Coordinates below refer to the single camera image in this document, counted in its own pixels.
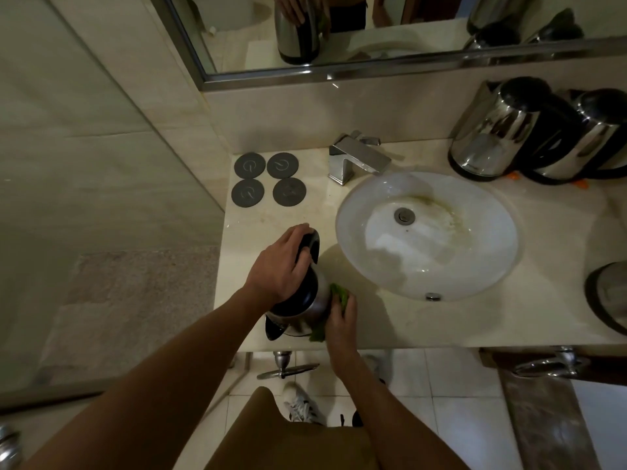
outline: person's left arm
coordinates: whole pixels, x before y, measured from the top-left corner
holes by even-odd
[[[308,232],[309,224],[289,228],[259,255],[246,284],[224,305],[131,370],[21,468],[171,469],[244,338],[301,284],[311,256],[306,248],[296,254]]]

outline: black shorts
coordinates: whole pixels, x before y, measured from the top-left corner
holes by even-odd
[[[358,31],[365,28],[365,10],[368,5],[365,0],[353,6],[332,6],[331,32]]]

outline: beige countertop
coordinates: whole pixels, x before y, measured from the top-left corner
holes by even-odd
[[[448,145],[449,140],[411,141],[389,143],[380,149],[394,160],[391,170],[454,175],[446,161]],[[319,267],[330,282],[346,286],[357,297],[360,349],[627,343],[627,337],[592,314],[583,294],[584,278],[590,271],[627,259],[627,233],[597,184],[587,190],[573,185],[543,186],[527,179],[499,179],[481,185],[503,202],[517,223],[521,240],[517,264],[503,280],[477,295],[430,303],[379,288],[350,265],[337,244],[338,206],[367,174],[356,175],[341,187],[327,178],[328,149],[292,153],[300,162],[294,176],[307,186],[307,196],[300,204],[279,206],[272,198],[277,180],[267,172],[257,178],[265,188],[258,204],[245,209],[228,198],[215,306],[244,284],[261,250],[289,226],[309,222],[320,233]],[[272,153],[263,156],[269,159]],[[238,180],[231,168],[230,189]],[[307,338],[283,336],[269,341],[262,318],[240,351],[323,347]]]
[[[333,33],[323,40],[320,54],[312,64],[346,62],[361,53],[378,57],[381,51],[398,55],[440,53],[461,49],[470,35],[466,31],[467,18],[456,18],[429,23],[402,24],[385,28],[362,29]],[[248,43],[245,70],[293,67],[278,54],[277,40],[253,40]]]

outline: person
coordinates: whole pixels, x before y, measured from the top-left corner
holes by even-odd
[[[305,0],[274,0],[283,15],[296,26],[305,22],[302,7]],[[365,29],[365,0],[314,0],[330,22],[330,32]]]
[[[244,286],[137,365],[46,442],[23,470],[170,470],[199,424],[253,325],[302,282],[311,257],[308,224],[289,228],[255,261]],[[461,470],[463,461],[414,417],[357,352],[357,301],[344,315],[334,296],[325,325],[330,363],[363,427],[318,425],[315,406],[288,386],[284,419],[270,390],[258,388],[207,469]]]

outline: green cloth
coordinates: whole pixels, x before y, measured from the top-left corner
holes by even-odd
[[[349,302],[349,292],[338,284],[331,284],[331,294],[336,294],[340,297],[340,304],[342,306],[342,315],[344,315],[344,311],[346,310],[346,304]],[[324,342],[325,334],[324,334],[324,326],[327,323],[328,314],[320,320],[312,330],[312,333],[309,335],[309,341],[319,341]]]

